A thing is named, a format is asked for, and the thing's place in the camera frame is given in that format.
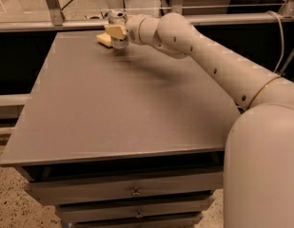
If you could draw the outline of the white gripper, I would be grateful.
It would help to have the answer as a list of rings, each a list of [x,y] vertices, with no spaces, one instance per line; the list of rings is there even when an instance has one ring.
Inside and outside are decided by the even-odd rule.
[[[126,37],[136,45],[143,44],[140,39],[140,26],[147,18],[144,14],[130,16],[124,25],[105,25],[105,31],[115,39],[124,40]]]

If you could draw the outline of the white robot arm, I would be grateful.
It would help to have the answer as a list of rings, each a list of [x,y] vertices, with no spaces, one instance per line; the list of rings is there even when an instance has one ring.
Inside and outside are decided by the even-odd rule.
[[[209,39],[178,13],[134,15],[105,30],[191,57],[243,109],[225,144],[224,228],[294,228],[294,83]]]

